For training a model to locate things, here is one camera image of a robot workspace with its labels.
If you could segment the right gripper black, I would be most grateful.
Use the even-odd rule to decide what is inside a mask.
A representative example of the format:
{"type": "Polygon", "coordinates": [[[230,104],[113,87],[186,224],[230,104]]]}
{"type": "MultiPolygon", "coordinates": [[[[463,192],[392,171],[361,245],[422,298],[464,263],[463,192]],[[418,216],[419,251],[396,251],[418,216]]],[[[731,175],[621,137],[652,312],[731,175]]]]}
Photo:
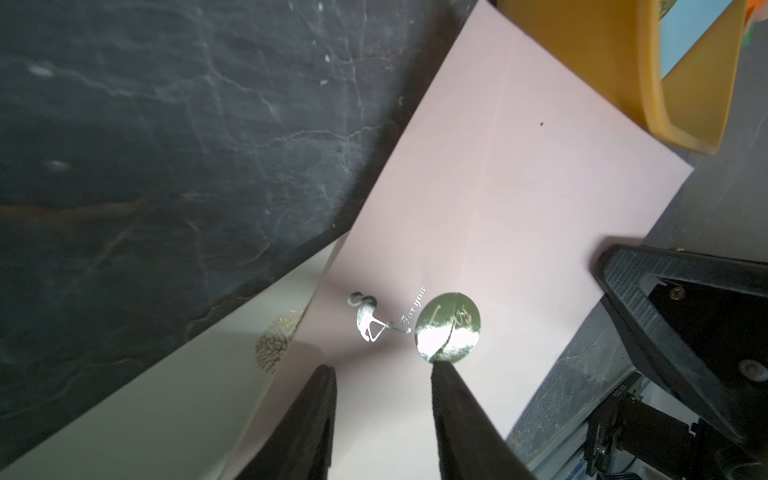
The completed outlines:
{"type": "Polygon", "coordinates": [[[708,424],[644,403],[633,371],[588,417],[586,474],[639,479],[611,467],[626,452],[667,479],[765,479],[742,447],[767,444],[766,263],[613,245],[595,277],[637,369],[708,424]]]}

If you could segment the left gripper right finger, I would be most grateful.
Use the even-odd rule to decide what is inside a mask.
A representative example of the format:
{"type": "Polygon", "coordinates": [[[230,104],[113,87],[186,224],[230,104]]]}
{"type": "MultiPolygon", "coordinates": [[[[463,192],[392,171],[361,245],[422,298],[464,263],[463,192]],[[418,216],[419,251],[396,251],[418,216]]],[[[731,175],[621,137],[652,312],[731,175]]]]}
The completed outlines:
{"type": "Polygon", "coordinates": [[[533,480],[453,364],[432,364],[432,410],[443,479],[533,480]]]}

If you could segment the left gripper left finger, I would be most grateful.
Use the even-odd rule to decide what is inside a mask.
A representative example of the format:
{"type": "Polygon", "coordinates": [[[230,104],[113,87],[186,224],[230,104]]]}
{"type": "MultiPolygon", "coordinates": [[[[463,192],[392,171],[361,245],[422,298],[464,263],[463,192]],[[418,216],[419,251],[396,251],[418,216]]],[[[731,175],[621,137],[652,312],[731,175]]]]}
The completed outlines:
{"type": "Polygon", "coordinates": [[[326,479],[331,467],[337,380],[321,365],[238,480],[326,479]]]}

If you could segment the cream white envelope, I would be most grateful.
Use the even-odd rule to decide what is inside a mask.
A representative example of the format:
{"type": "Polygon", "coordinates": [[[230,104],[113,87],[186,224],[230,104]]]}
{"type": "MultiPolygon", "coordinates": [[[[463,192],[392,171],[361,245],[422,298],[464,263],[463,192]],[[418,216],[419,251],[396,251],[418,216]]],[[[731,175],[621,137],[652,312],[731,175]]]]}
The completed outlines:
{"type": "Polygon", "coordinates": [[[216,479],[268,390],[335,240],[151,367],[92,365],[1,392],[5,479],[216,479]]]}

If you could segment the pink envelope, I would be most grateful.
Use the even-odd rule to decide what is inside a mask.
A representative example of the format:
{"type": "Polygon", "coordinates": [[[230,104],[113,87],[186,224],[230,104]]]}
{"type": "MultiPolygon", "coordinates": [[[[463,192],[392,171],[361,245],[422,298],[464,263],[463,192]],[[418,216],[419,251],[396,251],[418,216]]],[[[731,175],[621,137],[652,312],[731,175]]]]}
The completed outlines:
{"type": "Polygon", "coordinates": [[[427,356],[511,432],[690,166],[486,1],[475,5],[316,290],[223,477],[334,368],[333,479],[436,479],[427,356]]]}

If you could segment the yellow plastic storage box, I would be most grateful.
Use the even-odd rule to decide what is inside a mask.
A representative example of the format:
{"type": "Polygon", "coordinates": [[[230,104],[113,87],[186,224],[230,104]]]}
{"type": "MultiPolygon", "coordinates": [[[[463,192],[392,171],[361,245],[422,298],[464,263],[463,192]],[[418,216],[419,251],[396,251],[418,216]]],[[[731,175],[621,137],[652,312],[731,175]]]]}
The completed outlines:
{"type": "Polygon", "coordinates": [[[670,69],[664,39],[707,1],[500,1],[513,23],[640,127],[713,155],[721,145],[742,39],[755,1],[728,1],[670,69]]]}

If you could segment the light blue envelope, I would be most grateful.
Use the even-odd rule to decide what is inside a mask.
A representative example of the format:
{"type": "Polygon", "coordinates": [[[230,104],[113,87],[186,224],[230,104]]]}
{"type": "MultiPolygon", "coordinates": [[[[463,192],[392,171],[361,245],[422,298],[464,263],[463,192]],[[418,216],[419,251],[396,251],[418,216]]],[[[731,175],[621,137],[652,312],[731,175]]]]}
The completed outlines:
{"type": "Polygon", "coordinates": [[[660,1],[662,77],[670,73],[731,3],[731,0],[660,1]]]}

